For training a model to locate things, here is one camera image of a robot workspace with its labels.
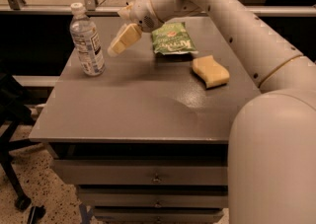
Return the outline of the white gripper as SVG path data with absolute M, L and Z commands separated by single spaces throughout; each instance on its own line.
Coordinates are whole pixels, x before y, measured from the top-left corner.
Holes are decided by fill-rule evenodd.
M 108 47 L 109 56 L 123 53 L 141 39 L 142 31 L 151 33 L 163 25 L 154 11 L 151 0 L 135 0 L 119 9 L 118 15 L 135 24 L 123 24 L 120 27 Z

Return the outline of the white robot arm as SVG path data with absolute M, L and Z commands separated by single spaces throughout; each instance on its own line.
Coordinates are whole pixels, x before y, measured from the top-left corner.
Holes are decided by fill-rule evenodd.
M 199 11 L 261 91 L 230 130 L 230 224 L 316 224 L 315 63 L 238 0 L 135 0 L 118 13 L 151 32 Z

